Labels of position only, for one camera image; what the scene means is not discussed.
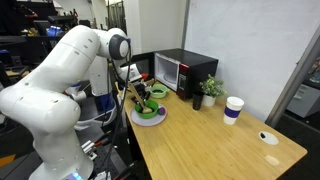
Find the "microwave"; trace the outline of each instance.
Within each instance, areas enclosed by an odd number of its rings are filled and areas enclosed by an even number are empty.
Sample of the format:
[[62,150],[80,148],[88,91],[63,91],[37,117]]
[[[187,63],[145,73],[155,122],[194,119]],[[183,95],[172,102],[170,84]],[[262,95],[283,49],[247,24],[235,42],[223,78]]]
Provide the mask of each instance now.
[[186,51],[169,49],[154,52],[154,76],[183,100],[200,90],[199,83],[215,76],[218,59]]

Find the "equipment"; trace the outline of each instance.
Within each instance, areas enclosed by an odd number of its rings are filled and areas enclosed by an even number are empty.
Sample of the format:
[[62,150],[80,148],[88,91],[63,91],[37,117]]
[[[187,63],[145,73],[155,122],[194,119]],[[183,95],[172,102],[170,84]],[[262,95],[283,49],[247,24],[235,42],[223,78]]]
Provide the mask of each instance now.
[[[76,26],[35,70],[1,91],[0,111],[32,133],[33,146],[43,160],[30,179],[57,180],[73,172],[89,178],[93,163],[73,129],[80,107],[62,92],[82,80],[97,56],[124,62],[128,51],[129,41],[120,29],[107,32]],[[99,86],[104,82],[98,83],[97,78],[102,76],[109,78],[91,71],[90,79],[97,82],[92,83],[93,94],[110,93]]]

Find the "floor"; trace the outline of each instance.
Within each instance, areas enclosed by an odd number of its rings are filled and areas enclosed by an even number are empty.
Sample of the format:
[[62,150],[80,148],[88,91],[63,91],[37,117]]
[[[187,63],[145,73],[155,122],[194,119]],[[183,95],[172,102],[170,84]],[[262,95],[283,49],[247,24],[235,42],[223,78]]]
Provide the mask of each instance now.
[[286,111],[275,129],[308,151],[279,179],[320,179],[320,112],[301,118]]

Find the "paper cup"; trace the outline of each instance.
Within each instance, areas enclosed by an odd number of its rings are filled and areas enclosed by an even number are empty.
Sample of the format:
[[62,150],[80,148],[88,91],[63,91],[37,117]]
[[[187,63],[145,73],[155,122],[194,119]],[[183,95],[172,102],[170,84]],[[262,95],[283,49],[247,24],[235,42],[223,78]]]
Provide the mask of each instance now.
[[244,101],[238,97],[228,97],[227,105],[224,110],[223,121],[226,124],[233,125],[244,105]]

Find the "plate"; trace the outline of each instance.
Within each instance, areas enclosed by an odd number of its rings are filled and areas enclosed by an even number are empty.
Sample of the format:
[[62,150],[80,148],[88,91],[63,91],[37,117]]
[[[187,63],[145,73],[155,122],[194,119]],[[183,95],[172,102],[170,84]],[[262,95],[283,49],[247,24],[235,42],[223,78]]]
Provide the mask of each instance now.
[[138,115],[138,113],[134,110],[134,108],[132,108],[130,112],[130,116],[132,121],[140,126],[154,126],[161,123],[164,120],[164,118],[167,116],[167,109],[165,110],[166,110],[166,113],[164,115],[157,114],[151,119],[142,119]]

